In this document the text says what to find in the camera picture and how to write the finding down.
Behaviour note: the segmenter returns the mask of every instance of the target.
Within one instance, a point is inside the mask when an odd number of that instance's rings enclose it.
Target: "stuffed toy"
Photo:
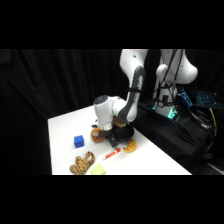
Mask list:
[[[89,167],[95,162],[95,156],[93,153],[88,152],[85,154],[85,159],[78,156],[75,160],[76,165],[72,165],[70,170],[75,175],[85,175]]]

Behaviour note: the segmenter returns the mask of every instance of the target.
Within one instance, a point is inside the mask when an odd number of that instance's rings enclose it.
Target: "blue cube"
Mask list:
[[[84,139],[83,139],[83,136],[77,136],[75,137],[74,139],[74,144],[75,144],[75,147],[76,148],[80,148],[80,147],[83,147],[84,146]]]

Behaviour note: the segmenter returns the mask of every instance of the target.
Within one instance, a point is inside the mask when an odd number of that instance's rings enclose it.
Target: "black background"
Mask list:
[[[1,174],[51,174],[47,119],[93,105],[100,95],[125,96],[122,49],[1,49]],[[199,90],[224,95],[224,49],[187,49]],[[159,49],[145,62],[142,98],[155,85]]]

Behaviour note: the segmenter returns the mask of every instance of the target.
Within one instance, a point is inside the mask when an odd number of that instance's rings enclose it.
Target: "cable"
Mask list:
[[[178,113],[178,110],[177,110],[177,108],[176,108],[177,105],[176,105],[176,103],[175,103],[175,101],[174,101],[173,94],[171,93],[170,88],[169,88],[168,90],[169,90],[170,95],[171,95],[171,97],[172,97],[172,101],[173,101],[174,107],[175,107],[175,109],[176,109],[176,113],[177,113],[177,115],[179,116],[179,118],[180,118],[180,120],[181,120],[180,114]],[[186,127],[186,125],[185,125],[183,122],[181,122],[181,123],[182,123],[182,125],[184,126],[185,130],[187,131],[187,133],[189,134],[189,136],[191,137],[191,139],[193,140],[193,144],[195,145],[195,147],[198,148],[198,144],[197,144],[196,138],[191,134],[191,132],[190,132],[190,131],[188,130],[188,128]]]
[[[145,110],[146,112],[148,112],[148,109],[147,108],[145,108],[144,106],[141,106],[141,109],[143,109],[143,110]],[[161,121],[164,123],[164,124],[168,124],[169,123],[169,127],[171,127],[173,130],[175,130],[176,132],[179,132],[180,131],[180,129],[179,129],[179,127],[177,128],[175,125],[173,125],[173,123],[170,123],[170,119],[168,119],[168,120],[166,120],[166,119],[161,119]],[[184,131],[186,132],[186,133],[184,133],[184,135],[185,135],[185,137],[188,137],[189,139],[191,139],[191,141],[193,140],[193,144],[196,146],[196,148],[198,148],[198,146],[197,146],[197,143],[196,143],[196,141],[194,140],[194,137],[191,135],[191,133],[188,131],[188,129],[186,128],[186,126],[185,126],[185,124],[183,123],[183,126],[181,126],[181,128],[183,128],[184,129]]]
[[[201,120],[196,114],[194,114],[189,107],[187,107],[189,112],[191,113],[191,115],[200,123],[200,125],[205,128],[206,130],[208,130],[209,128],[212,129],[212,126],[207,124],[206,122],[204,122],[203,120]]]
[[[159,88],[159,89],[167,89],[167,88],[170,88],[170,87],[172,86],[172,85],[171,85],[171,86],[169,86],[169,87],[161,87],[162,84],[164,83],[164,81],[166,80],[166,77],[167,77],[167,75],[168,75],[168,72],[169,72],[170,67],[171,67],[171,65],[172,65],[173,59],[174,59],[174,57],[176,56],[177,51],[178,51],[178,49],[174,49],[174,50],[173,50],[173,53],[172,53],[172,56],[171,56],[171,59],[170,59],[170,63],[169,63],[168,69],[167,69],[166,74],[165,74],[165,76],[164,76],[164,78],[163,78],[163,81],[160,83],[160,88]]]
[[[208,125],[210,125],[210,126],[213,126],[214,125],[214,123],[213,123],[213,120],[208,120],[207,118],[205,118],[203,115],[201,115],[201,114],[197,114],[197,116],[201,119],[201,120],[203,120],[205,123],[207,123]]]
[[[203,112],[200,111],[200,110],[196,110],[196,111],[197,111],[197,113],[199,113],[200,116],[202,116],[204,119],[206,119],[207,121],[209,121],[209,122],[211,122],[211,123],[214,124],[213,119],[212,119],[211,117],[209,117],[207,114],[203,113]]]
[[[209,127],[209,128],[212,128],[211,126],[209,126],[208,124],[204,123],[202,120],[200,120],[191,110],[190,108],[187,106],[189,112],[191,113],[191,115],[194,117],[194,119],[196,119],[198,121],[199,124],[201,124],[201,126],[203,127],[202,124],[204,124],[205,126]],[[209,145],[209,147],[207,148],[206,150],[206,153],[208,153],[208,151],[211,149],[212,146],[214,146],[214,143],[215,143],[215,137],[214,135],[212,134],[212,132],[210,132],[209,129],[205,128],[205,130],[209,133],[209,135],[212,137],[212,142],[211,144]]]
[[[214,120],[214,124],[215,124],[215,137],[217,136],[217,124],[216,124],[216,120],[215,120],[215,115],[213,113],[213,110],[210,108],[210,111],[211,111],[211,114],[212,114],[212,117],[213,117],[213,120]]]
[[[181,61],[182,61],[183,53],[184,53],[184,49],[182,49],[182,51],[181,51],[180,61],[179,61],[177,72],[175,74],[175,78],[174,78],[174,81],[173,81],[173,94],[174,94],[175,89],[176,89],[177,76],[178,76],[178,72],[179,72],[179,69],[180,69],[180,64],[181,64]]]
[[[184,97],[184,95],[182,95],[182,94],[177,94],[178,96],[181,96],[182,98],[184,98],[185,99],[185,97]]]

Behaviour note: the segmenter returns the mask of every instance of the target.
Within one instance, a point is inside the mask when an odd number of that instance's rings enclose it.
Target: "brown toy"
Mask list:
[[[136,145],[136,142],[135,142],[134,140],[131,140],[131,141],[129,142],[127,148],[123,148],[123,150],[124,150],[126,153],[134,152],[136,149],[137,149],[137,145]]]
[[[85,159],[78,156],[75,160],[76,165],[70,166],[70,170],[75,175],[85,175],[89,167],[95,162],[95,156],[93,153],[88,152],[85,154]]]
[[[91,138],[95,143],[100,143],[104,140],[103,131],[98,128],[94,128],[91,132]]]

